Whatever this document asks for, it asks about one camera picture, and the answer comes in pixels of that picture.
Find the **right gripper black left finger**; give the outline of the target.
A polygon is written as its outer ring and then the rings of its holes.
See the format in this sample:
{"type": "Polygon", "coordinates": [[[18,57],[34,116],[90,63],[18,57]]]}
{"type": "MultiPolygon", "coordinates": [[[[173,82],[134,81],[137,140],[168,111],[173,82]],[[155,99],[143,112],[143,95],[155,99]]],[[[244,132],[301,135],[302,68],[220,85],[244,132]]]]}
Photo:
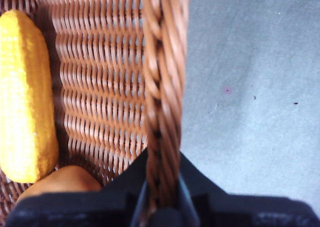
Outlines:
{"type": "Polygon", "coordinates": [[[23,199],[6,219],[7,227],[140,227],[140,195],[146,191],[144,150],[100,191],[44,193],[23,199]]]}

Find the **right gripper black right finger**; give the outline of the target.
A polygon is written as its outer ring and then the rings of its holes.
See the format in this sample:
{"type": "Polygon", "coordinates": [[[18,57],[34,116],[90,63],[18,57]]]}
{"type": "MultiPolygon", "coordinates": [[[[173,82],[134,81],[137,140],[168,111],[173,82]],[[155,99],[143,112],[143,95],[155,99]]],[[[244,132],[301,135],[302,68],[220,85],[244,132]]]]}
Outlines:
{"type": "Polygon", "coordinates": [[[202,174],[184,154],[180,173],[202,227],[318,227],[319,217],[305,202],[287,197],[236,195],[202,174]]]}

